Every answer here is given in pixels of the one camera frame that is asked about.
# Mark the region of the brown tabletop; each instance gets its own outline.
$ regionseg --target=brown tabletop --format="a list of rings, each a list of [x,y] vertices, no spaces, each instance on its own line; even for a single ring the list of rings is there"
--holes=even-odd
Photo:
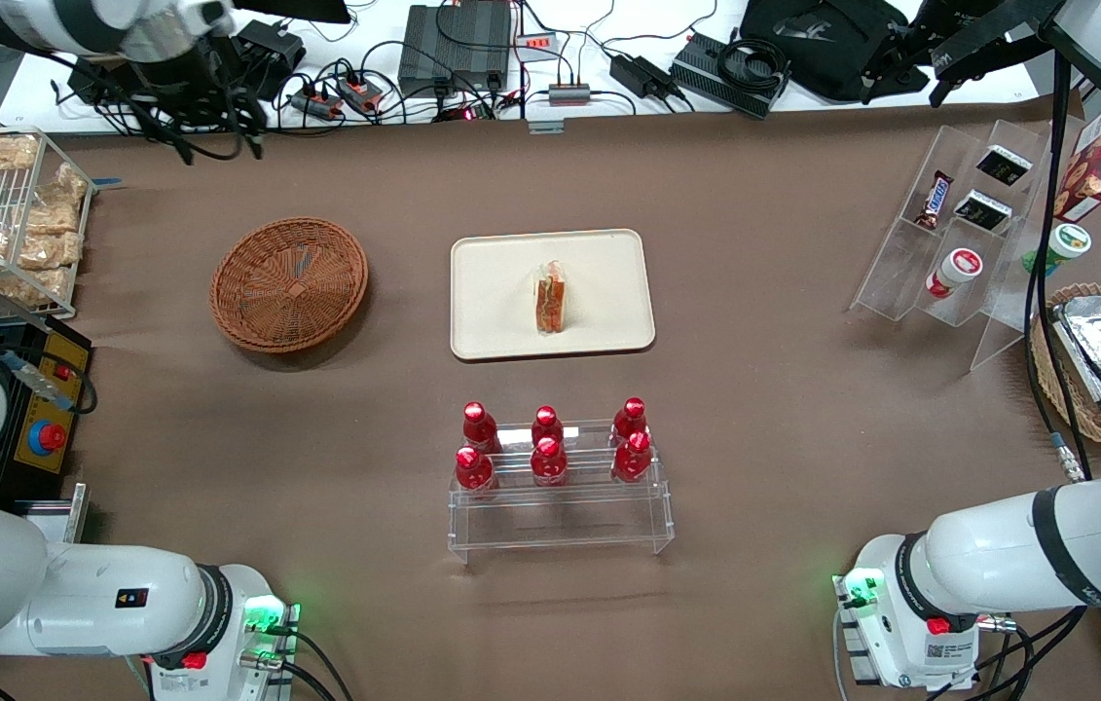
[[[79,426],[75,478],[95,490],[101,541],[252,565],[303,603],[304,631],[357,701],[829,701],[830,576],[859,547],[1061,480],[1021,346],[968,373],[973,325],[846,310],[940,123],[985,136],[996,117],[1046,114],[357,129],[190,168],[135,140],[66,141],[88,173],[126,186],[88,226],[73,325],[96,342],[100,407]],[[208,283],[241,236],[287,216],[349,228],[372,282],[338,341],[260,359],[217,332]],[[1101,211],[1086,226],[1097,244],[1049,289],[1101,283]],[[647,351],[454,359],[454,241],[609,227],[643,237]],[[662,556],[480,554],[465,567],[449,554],[462,404],[500,420],[543,403],[603,418],[631,394],[650,405],[671,480],[677,537]],[[1091,456],[1101,475],[1101,448]],[[0,658],[0,683],[21,701],[142,697],[117,660]],[[1027,698],[1101,700],[1101,615],[1038,667]]]

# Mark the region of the red plastic bottle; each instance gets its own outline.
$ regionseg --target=red plastic bottle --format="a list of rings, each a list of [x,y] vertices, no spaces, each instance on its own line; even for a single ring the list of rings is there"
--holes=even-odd
[[[644,402],[632,396],[624,403],[624,408],[615,414],[615,423],[611,426],[611,445],[619,445],[625,436],[644,434]]]
[[[562,486],[567,484],[567,454],[563,452],[563,443],[553,435],[537,440],[533,457],[528,458],[533,468],[533,482],[537,486]]]
[[[537,445],[547,435],[563,443],[563,421],[559,421],[559,414],[555,413],[554,407],[541,407],[537,409],[537,418],[533,418],[533,445]]]
[[[611,475],[622,482],[640,482],[644,471],[653,462],[653,449],[650,435],[637,431],[626,437],[626,440],[615,449],[615,464],[611,467]]]
[[[465,407],[465,439],[479,452],[502,452],[498,442],[498,421],[480,402],[469,402]]]
[[[456,452],[456,480],[468,492],[487,492],[498,488],[493,462],[471,445],[465,445]]]

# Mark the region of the bottle with green cap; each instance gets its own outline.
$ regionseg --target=bottle with green cap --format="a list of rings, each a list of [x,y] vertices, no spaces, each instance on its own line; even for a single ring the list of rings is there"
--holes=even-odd
[[[1062,262],[1071,261],[1091,249],[1091,234],[1078,224],[1062,223],[1053,230],[1053,237],[1047,241],[1047,266],[1044,276],[1056,272]],[[1026,272],[1035,270],[1035,256],[1038,251],[1032,251],[1021,258],[1021,264]]]

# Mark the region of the round wicker basket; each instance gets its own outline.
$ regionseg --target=round wicker basket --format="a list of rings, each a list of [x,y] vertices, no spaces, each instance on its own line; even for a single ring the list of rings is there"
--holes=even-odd
[[[280,219],[244,236],[212,274],[208,306],[236,346],[291,353],[337,333],[368,287],[368,259],[345,228]]]
[[[1068,287],[1058,289],[1056,294],[1047,298],[1049,308],[1062,305],[1075,297],[1088,297],[1091,294],[1101,294],[1101,284],[1071,284]],[[1047,354],[1047,347],[1043,342],[1043,328],[1036,317],[1032,320],[1031,337],[1036,341],[1032,344],[1035,355],[1035,368],[1038,371],[1038,385],[1043,387],[1044,395],[1051,401],[1056,412],[1061,414],[1061,418],[1068,421],[1065,413],[1065,402],[1061,401],[1061,390],[1057,385],[1056,374],[1053,370],[1051,357]],[[1071,360],[1065,355],[1065,350],[1057,350],[1057,358],[1061,361],[1061,368],[1070,368]],[[1066,381],[1070,386],[1070,396],[1073,398],[1073,408],[1079,416],[1079,426],[1082,427],[1082,435],[1089,439],[1101,443],[1101,409],[1091,401],[1091,393],[1088,387],[1082,386],[1082,382],[1073,372],[1066,372]]]

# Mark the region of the white table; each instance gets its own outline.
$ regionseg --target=white table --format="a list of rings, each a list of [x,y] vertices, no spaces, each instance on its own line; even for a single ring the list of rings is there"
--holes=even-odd
[[[360,0],[357,4],[368,3],[369,0]],[[308,22],[295,21],[290,31],[301,35],[307,50],[304,63],[298,70],[315,75],[320,67],[338,57],[349,58],[351,63],[359,67],[359,59],[368,48],[380,41],[403,39],[404,25],[407,23],[407,7],[411,4],[435,4],[437,0],[375,0],[374,3],[363,6],[357,10],[359,23],[351,29],[349,25],[327,25],[327,23],[316,23],[310,26]],[[555,29],[578,30],[584,29],[587,23],[602,17],[609,8],[609,0],[531,0],[532,7],[538,17],[549,23]],[[893,0],[893,4],[901,9],[907,17],[914,17],[918,11],[919,0]],[[707,36],[727,41],[733,28],[741,23],[742,14],[746,6],[745,0],[719,0],[719,11],[701,22],[697,23],[697,31]],[[612,36],[631,36],[637,34],[669,35],[671,32],[688,26],[688,23],[696,18],[710,11],[711,0],[615,0],[615,11],[599,25],[593,26],[592,34],[599,40],[607,40]],[[236,13],[236,22],[241,29],[248,20],[262,19],[269,22],[276,22],[279,18],[269,14],[242,12]],[[535,22],[532,14],[525,13],[525,30],[535,31]],[[337,39],[349,32],[346,39],[329,43],[324,36]],[[679,52],[680,46],[686,41],[688,32],[684,32],[678,39],[657,40],[641,39],[624,41],[613,46],[624,50],[632,55],[641,55],[652,59],[656,65],[669,67],[672,58]],[[582,37],[573,35],[564,54],[567,59],[576,66],[576,55],[580,52]],[[378,48],[369,57],[367,68],[374,68],[384,75],[397,79],[400,53],[402,46],[388,45]],[[537,89],[545,89],[546,85],[555,80],[555,63],[541,62],[526,64],[532,76],[531,92]],[[585,46],[581,58],[578,79],[590,85],[591,89],[613,89],[617,92],[625,92],[609,76],[609,58],[604,57],[598,46],[592,41]],[[929,68],[923,68],[927,75],[933,75]],[[11,125],[30,123],[51,133],[111,133],[113,128],[105,122],[99,114],[92,111],[90,106],[86,106],[76,97],[66,99],[61,106],[55,106],[55,95],[48,87],[48,80],[56,80],[57,85],[65,89],[65,83],[69,79],[69,68],[48,62],[46,58],[26,56],[21,63],[18,75],[12,81],[1,105],[0,121]],[[511,56],[511,67],[508,77],[506,91],[519,88],[519,65],[514,54]],[[294,89],[298,81],[293,80],[290,89]],[[926,106],[929,91],[936,86],[931,80],[926,89],[920,94],[897,95],[897,97],[880,97],[870,102],[871,107],[894,107],[894,106]],[[1013,66],[1003,70],[992,72],[982,80],[969,80],[959,89],[952,91],[947,98],[947,103],[1003,103],[1018,102],[1023,99],[1038,97],[1035,85],[1031,83],[1029,75],[1023,66]],[[637,99],[635,97],[635,108],[639,114],[666,114],[667,108],[655,99]],[[394,98],[386,101],[386,106],[393,102]],[[694,107],[700,112],[723,112],[727,107],[711,102],[709,99],[689,95]],[[677,99],[672,99],[671,105],[676,111],[686,111],[687,107],[678,103]],[[414,97],[407,100],[408,110],[415,111],[417,108],[433,106],[433,99]],[[816,97],[808,89],[800,88],[795,83],[787,86],[785,94],[774,106],[776,111],[804,111],[804,110],[836,110],[837,108],[861,108],[858,103],[849,106],[836,106],[827,102],[826,99]],[[265,106],[265,111],[270,114],[270,123],[274,123],[273,108]],[[526,119],[538,120],[562,120],[568,117],[585,116],[621,116],[631,114],[631,107],[624,99],[618,97],[596,97],[589,106],[580,107],[549,107],[545,97],[537,97],[528,103],[526,108]],[[429,121],[433,110],[424,111],[422,114],[413,117],[412,122]],[[519,119],[519,108],[510,108],[502,112],[502,119]],[[302,114],[292,108],[284,108],[282,111],[284,124],[301,124]],[[402,122],[397,112],[392,117],[386,117],[391,123]],[[309,125],[320,125],[327,122],[317,122],[308,119]]]

